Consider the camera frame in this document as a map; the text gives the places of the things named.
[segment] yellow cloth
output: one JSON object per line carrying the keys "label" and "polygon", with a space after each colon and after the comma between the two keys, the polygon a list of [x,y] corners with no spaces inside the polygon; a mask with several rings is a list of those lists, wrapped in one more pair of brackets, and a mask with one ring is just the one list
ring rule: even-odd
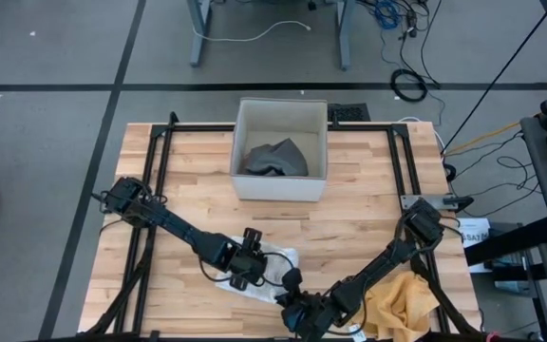
{"label": "yellow cloth", "polygon": [[[429,331],[429,313],[438,307],[425,281],[411,271],[391,282],[377,283],[367,292],[367,324],[364,331],[377,339],[413,342]],[[362,323],[361,310],[352,321]]]}

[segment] gray floor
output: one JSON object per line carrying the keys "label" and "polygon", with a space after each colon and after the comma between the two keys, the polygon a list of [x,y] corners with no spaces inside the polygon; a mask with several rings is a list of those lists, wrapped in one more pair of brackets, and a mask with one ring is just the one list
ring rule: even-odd
{"label": "gray floor", "polygon": [[[137,1],[0,0],[0,85],[112,85]],[[437,0],[429,4],[434,8]],[[432,75],[446,84],[470,84],[481,89],[542,13],[538,0],[444,1],[424,50]],[[226,5],[213,5],[213,14],[211,35],[215,37],[254,36],[279,20],[300,20],[312,30],[283,26],[250,44],[207,44],[201,68],[191,68],[192,33],[185,2],[147,0],[124,82],[385,85],[395,68],[381,60],[380,29],[360,7],[351,35],[352,69],[347,72],[338,69],[332,7],[320,6],[309,12],[302,1],[272,6],[240,5],[229,0]],[[398,35],[383,34],[385,55],[395,61]],[[421,39],[420,33],[406,44],[406,58],[414,66],[419,65]],[[455,143],[532,115],[547,99],[547,87],[540,84],[547,83],[547,20],[500,81],[533,90],[491,92]],[[24,88],[0,87],[0,341],[34,339],[40,331],[111,95],[109,91],[76,91],[81,88],[6,91],[14,89]],[[446,102],[440,121],[440,104],[432,98],[407,104],[394,100],[394,94],[385,89],[122,91],[94,189],[105,189],[113,180],[125,125],[164,122],[171,110],[184,122],[229,122],[235,119],[238,100],[243,96],[364,102],[372,120],[416,116],[436,123],[443,139],[448,140],[481,90],[433,94]],[[463,169],[480,153],[448,161]],[[503,169],[495,163],[500,155],[528,161],[523,143],[511,142],[462,175],[455,183],[456,191],[468,194],[500,181],[519,182],[521,171]],[[476,215],[486,213],[523,194],[524,190],[503,187],[477,197],[470,210]],[[490,219],[529,222],[544,215],[541,197],[533,195]],[[97,206],[90,205],[56,325],[57,336],[71,335],[77,329],[102,219]],[[474,283],[486,330],[504,333],[536,320],[530,299],[495,290],[486,275],[474,277]],[[522,337],[537,329],[532,325],[509,335]]]}

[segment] desk leg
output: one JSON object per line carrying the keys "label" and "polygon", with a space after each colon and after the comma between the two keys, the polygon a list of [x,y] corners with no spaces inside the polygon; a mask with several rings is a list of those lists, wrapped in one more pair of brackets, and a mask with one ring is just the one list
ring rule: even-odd
{"label": "desk leg", "polygon": [[349,32],[351,31],[351,15],[356,7],[356,0],[344,0],[337,3],[337,24],[339,25],[339,52],[341,69],[346,71],[351,66],[349,58]]}
{"label": "desk leg", "polygon": [[547,243],[547,218],[542,218],[498,237],[490,237],[483,242],[472,245],[465,249],[465,258],[467,264],[472,266],[523,251],[541,243]]}
{"label": "desk leg", "polygon": [[[207,36],[208,35],[208,18],[210,16],[210,0],[187,0],[189,6],[189,14],[191,14],[191,22],[196,29],[196,32]],[[199,58],[201,56],[201,47],[204,43],[203,38],[194,34],[194,43],[191,47],[191,56],[189,64],[191,67],[199,67]]]}

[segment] white cable on floor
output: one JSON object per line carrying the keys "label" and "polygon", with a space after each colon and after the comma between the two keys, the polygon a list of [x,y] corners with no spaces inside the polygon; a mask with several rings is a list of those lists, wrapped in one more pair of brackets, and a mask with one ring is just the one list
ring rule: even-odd
{"label": "white cable on floor", "polygon": [[[415,121],[415,122],[419,122],[419,123],[421,122],[421,120],[419,118],[415,118],[415,117],[405,117],[405,118],[400,119],[398,122],[403,123],[403,122],[406,122],[406,121]],[[436,129],[434,129],[434,134],[436,135],[436,139],[438,140],[438,143],[440,143],[440,145],[443,147],[443,150],[444,150],[446,148],[446,145],[443,142],[443,138],[441,138],[440,134],[438,134]]]}
{"label": "white cable on floor", "polygon": [[252,41],[255,41],[259,38],[261,38],[262,36],[266,35],[269,31],[271,31],[273,28],[275,28],[276,26],[278,25],[283,25],[283,24],[296,24],[296,25],[300,25],[302,27],[304,27],[306,30],[311,30],[311,28],[301,22],[298,22],[298,21],[294,21],[294,20],[287,20],[287,21],[281,21],[281,22],[277,22],[273,25],[271,25],[269,28],[267,28],[263,33],[257,35],[256,37],[253,37],[253,38],[247,38],[247,39],[232,39],[232,38],[210,38],[210,37],[206,37],[206,36],[203,36],[201,34],[199,34],[197,31],[196,31],[196,27],[192,27],[194,29],[194,34],[196,34],[197,37],[200,37],[200,38],[203,38],[207,41],[211,41],[211,42],[252,42]]}

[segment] cardboard box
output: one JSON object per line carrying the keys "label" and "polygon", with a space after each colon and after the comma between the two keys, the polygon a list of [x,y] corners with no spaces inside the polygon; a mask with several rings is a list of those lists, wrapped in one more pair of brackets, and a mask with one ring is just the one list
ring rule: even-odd
{"label": "cardboard box", "polygon": [[[230,175],[241,200],[319,201],[327,183],[326,101],[242,99],[234,130]],[[252,148],[291,138],[308,165],[307,177],[246,175]]]}

